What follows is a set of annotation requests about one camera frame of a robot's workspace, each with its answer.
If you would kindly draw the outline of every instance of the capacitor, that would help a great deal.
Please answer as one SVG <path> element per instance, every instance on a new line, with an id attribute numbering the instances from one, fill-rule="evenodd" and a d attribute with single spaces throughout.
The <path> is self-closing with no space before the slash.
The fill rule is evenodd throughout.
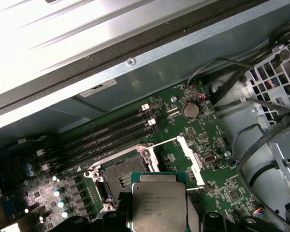
<path id="1" fill-rule="evenodd" d="M 194 103 L 187 103 L 183 108 L 183 115 L 187 119 L 194 119 L 200 113 L 199 107 Z"/>
<path id="2" fill-rule="evenodd" d="M 58 202 L 57 206 L 58 206 L 59 208 L 63 208 L 64 205 L 65 205 L 66 203 L 67 203 L 67 200 L 66 200 L 66 199 L 62 199 L 62 200 L 60 200 L 60 201 Z"/>
<path id="3" fill-rule="evenodd" d="M 172 96 L 171 97 L 171 102 L 176 102 L 178 100 L 177 96 Z"/>
<path id="4" fill-rule="evenodd" d="M 40 217 L 39 217 L 39 220 L 40 221 L 45 221 L 45 219 L 50 215 L 49 212 L 45 212 L 43 213 Z"/>
<path id="5" fill-rule="evenodd" d="M 34 171 L 33 170 L 29 170 L 28 171 L 28 176 L 33 177 L 34 176 Z"/>
<path id="6" fill-rule="evenodd" d="M 32 169 L 32 165 L 31 165 L 30 163 L 27 163 L 27 165 L 26 165 L 26 169 L 27 169 L 28 171 L 30 171 L 30 170 Z"/>
<path id="7" fill-rule="evenodd" d="M 54 196 L 55 197 L 58 197 L 60 194 L 62 194 L 63 193 L 63 189 L 62 188 L 59 188 L 59 189 L 57 189 L 56 191 L 54 191 Z"/>
<path id="8" fill-rule="evenodd" d="M 31 212 L 32 210 L 36 209 L 38 206 L 39 206 L 39 203 L 35 203 L 33 205 L 28 206 L 25 209 L 25 213 L 27 214 L 27 213 Z"/>
<path id="9" fill-rule="evenodd" d="M 68 215 L 71 213 L 71 210 L 70 209 L 65 209 L 62 213 L 61 213 L 61 216 L 63 218 L 67 218 Z"/>
<path id="10" fill-rule="evenodd" d="M 224 152 L 224 156 L 227 157 L 227 158 L 230 157 L 231 155 L 232 155 L 231 151 L 226 150 Z"/>

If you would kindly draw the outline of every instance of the metal panel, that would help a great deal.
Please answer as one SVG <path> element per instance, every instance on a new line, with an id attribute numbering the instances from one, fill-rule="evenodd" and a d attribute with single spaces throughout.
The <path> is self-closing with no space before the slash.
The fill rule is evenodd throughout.
<path id="1" fill-rule="evenodd" d="M 288 47 L 275 51 L 246 73 L 249 91 L 258 99 L 290 108 L 290 50 Z M 277 111 L 265 109 L 268 120 L 274 124 Z"/>
<path id="2" fill-rule="evenodd" d="M 1 115 L 0 128 L 117 78 L 117 85 L 82 99 L 86 104 L 108 113 L 185 80 L 197 67 L 216 57 L 240 59 L 242 53 L 263 43 L 272 30 L 288 21 L 290 0 L 268 1 L 139 55 L 135 57 L 134 65 L 123 62 L 100 73 L 85 73 L 86 79 Z M 72 104 L 74 108 L 79 107 L 78 103 Z M 92 114 L 91 119 L 98 116 L 101 116 L 100 112 Z M 52 128 L 52 122 L 46 124 L 45 128 Z"/>
<path id="3" fill-rule="evenodd" d="M 56 110 L 45 109 L 37 112 L 34 117 L 24 118 L 2 128 L 0 130 L 0 146 L 14 141 L 15 138 L 24 138 L 52 131 L 67 131 L 87 122 L 89 122 L 89 119 L 80 116 L 80 113 L 73 115 L 67 110 L 60 110 L 59 107 Z"/>
<path id="4" fill-rule="evenodd" d="M 268 0 L 219 0 L 160 24 L 39 78 L 0 94 L 0 115 L 81 80 L 80 74 L 99 73 Z"/>
<path id="5" fill-rule="evenodd" d="M 290 181 L 290 128 L 272 139 L 269 145 L 282 173 Z"/>
<path id="6" fill-rule="evenodd" d="M 214 1 L 0 1 L 0 94 Z"/>

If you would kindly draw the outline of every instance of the motherboard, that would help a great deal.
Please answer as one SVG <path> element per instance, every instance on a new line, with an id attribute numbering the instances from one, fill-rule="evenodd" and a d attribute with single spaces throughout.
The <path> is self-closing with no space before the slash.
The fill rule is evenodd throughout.
<path id="1" fill-rule="evenodd" d="M 179 84 L 0 164 L 3 224 L 31 214 L 47 232 L 73 215 L 94 220 L 135 172 L 185 172 L 195 207 L 236 222 L 256 209 L 236 165 L 211 102 Z"/>

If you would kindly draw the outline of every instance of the microchip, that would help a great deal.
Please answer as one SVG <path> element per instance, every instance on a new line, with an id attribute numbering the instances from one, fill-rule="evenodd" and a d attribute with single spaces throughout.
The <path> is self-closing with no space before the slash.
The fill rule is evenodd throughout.
<path id="1" fill-rule="evenodd" d="M 69 187 L 74 186 L 74 185 L 76 185 L 76 181 L 74 179 L 73 180 L 70 180 L 68 182 L 68 185 L 69 185 Z"/>
<path id="2" fill-rule="evenodd" d="M 83 216 L 86 216 L 88 213 L 87 213 L 87 210 L 86 209 L 82 209 L 81 211 L 79 211 L 78 215 L 83 217 Z"/>
<path id="3" fill-rule="evenodd" d="M 229 194 L 230 194 L 233 201 L 236 199 L 239 199 L 241 197 L 241 193 L 237 189 L 231 191 Z"/>
<path id="4" fill-rule="evenodd" d="M 76 208 L 77 209 L 81 209 L 81 208 L 84 208 L 85 207 L 85 203 L 84 202 L 79 202 L 76 204 Z"/>
<path id="5" fill-rule="evenodd" d="M 223 137 L 222 139 L 223 139 L 223 141 L 224 141 L 226 146 L 230 145 L 229 140 L 227 139 L 227 137 Z"/>
<path id="6" fill-rule="evenodd" d="M 102 176 L 107 184 L 106 187 L 115 204 L 118 203 L 120 192 L 130 192 L 130 175 L 133 172 L 147 172 L 143 158 L 140 155 L 133 156 L 102 171 Z"/>
<path id="7" fill-rule="evenodd" d="M 56 206 L 56 202 L 51 202 L 50 207 L 54 208 Z"/>
<path id="8" fill-rule="evenodd" d="M 33 195 L 34 195 L 35 198 L 37 198 L 37 197 L 40 196 L 40 193 L 39 192 L 35 192 Z"/>
<path id="9" fill-rule="evenodd" d="M 82 199 L 82 196 L 81 196 L 81 194 L 77 194 L 77 195 L 75 195 L 74 197 L 73 197 L 73 201 L 79 201 L 80 199 Z"/>

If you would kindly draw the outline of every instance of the green circuit board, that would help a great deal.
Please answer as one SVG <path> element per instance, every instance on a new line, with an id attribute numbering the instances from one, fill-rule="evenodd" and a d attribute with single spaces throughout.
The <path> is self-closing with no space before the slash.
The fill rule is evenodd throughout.
<path id="1" fill-rule="evenodd" d="M 195 84 L 194 87 L 203 92 L 201 83 Z M 188 103 L 196 104 L 200 109 L 195 119 L 187 119 L 183 114 L 183 109 Z M 230 150 L 231 147 L 221 129 L 219 119 L 215 114 L 211 102 L 208 99 L 198 98 L 195 94 L 187 92 L 185 84 L 176 85 L 68 131 L 60 135 L 59 140 L 64 142 L 87 131 L 93 131 L 95 128 L 140 109 L 144 104 L 148 104 L 152 113 L 156 115 L 159 131 L 118 146 L 107 153 L 106 156 L 136 144 L 159 144 L 177 136 L 183 136 L 189 148 L 197 154 L 202 163 L 201 176 L 205 182 L 204 188 L 198 189 L 199 186 L 191 170 L 192 163 L 185 157 L 182 147 L 176 139 L 155 147 L 160 171 L 185 172 L 187 189 L 190 193 L 198 194 L 197 203 L 202 204 L 206 211 L 217 211 L 232 221 L 236 221 L 240 216 L 253 215 L 255 210 L 253 199 L 240 182 L 231 158 L 224 156 L 224 152 Z M 105 168 L 138 155 L 140 154 L 137 152 L 127 153 L 105 164 Z M 86 170 L 95 161 L 102 158 L 100 156 L 87 160 L 82 164 L 72 167 L 69 169 L 69 172 L 76 173 L 76 171 Z M 42 161 L 44 162 L 43 159 L 38 159 L 35 156 L 28 156 L 25 160 L 12 160 L 10 166 L 5 164 L 6 168 L 4 170 L 8 172 L 9 176 L 15 177 L 13 178 L 17 182 L 13 183 L 17 188 L 15 195 L 27 193 L 27 196 L 23 197 L 25 199 L 25 204 L 23 205 L 29 205 L 38 201 L 40 205 L 45 205 L 44 208 L 46 210 L 54 212 L 51 218 L 47 219 L 45 225 L 42 224 L 37 227 L 37 231 L 49 231 L 52 227 L 63 221 L 61 218 L 62 210 L 51 206 L 51 203 L 53 204 L 58 201 L 52 192 L 55 188 L 58 188 L 58 185 L 67 186 L 67 183 L 76 176 L 79 178 L 79 184 L 82 185 L 83 197 L 86 198 L 87 207 L 90 209 L 90 219 L 94 219 L 103 209 L 103 203 L 100 200 L 95 182 L 90 178 L 85 178 L 84 172 L 65 176 L 59 183 L 53 182 L 41 170 Z M 23 172 L 24 166 L 27 163 L 33 164 L 34 176 L 29 177 L 28 173 Z M 70 200 L 73 198 L 73 194 L 69 189 L 64 194 Z M 69 204 L 70 208 L 73 209 L 70 215 L 79 215 L 80 210 L 75 208 L 75 203 L 70 202 Z M 14 210 L 11 214 L 14 217 L 15 215 L 18 217 L 21 215 L 18 212 L 19 210 L 23 212 L 24 209 Z"/>
<path id="2" fill-rule="evenodd" d="M 196 88 L 199 88 L 199 91 L 203 91 L 201 84 L 197 85 Z M 176 102 L 171 101 L 173 96 L 177 97 Z M 183 116 L 183 107 L 187 102 L 195 102 L 199 106 L 200 114 L 196 119 L 189 120 Z M 198 192 L 203 198 L 203 205 L 206 210 L 218 211 L 231 220 L 233 220 L 232 211 L 240 215 L 251 215 L 255 210 L 255 206 L 251 203 L 253 199 L 250 193 L 245 191 L 237 177 L 235 167 L 230 165 L 232 161 L 224 157 L 224 151 L 230 150 L 230 144 L 219 125 L 219 120 L 211 102 L 196 98 L 194 94 L 185 90 L 184 84 L 174 86 L 87 125 L 76 128 L 66 133 L 63 138 L 73 137 L 78 133 L 83 133 L 84 130 L 91 130 L 94 127 L 103 125 L 132 112 L 146 103 L 150 105 L 157 115 L 159 131 L 133 144 L 125 145 L 125 147 L 136 143 L 158 144 L 177 136 L 184 136 L 189 148 L 198 154 L 203 163 L 201 175 L 208 187 Z M 165 168 L 162 171 L 186 172 L 187 189 L 195 189 L 197 187 L 195 177 L 190 168 L 191 161 L 185 157 L 181 146 L 176 140 L 157 147 L 156 155 L 160 163 L 162 162 L 162 167 Z M 213 162 L 205 162 L 204 158 L 211 155 L 214 155 L 217 159 Z M 89 167 L 91 163 L 84 164 L 83 168 Z M 86 182 L 92 194 L 94 194 L 93 181 L 87 179 Z"/>

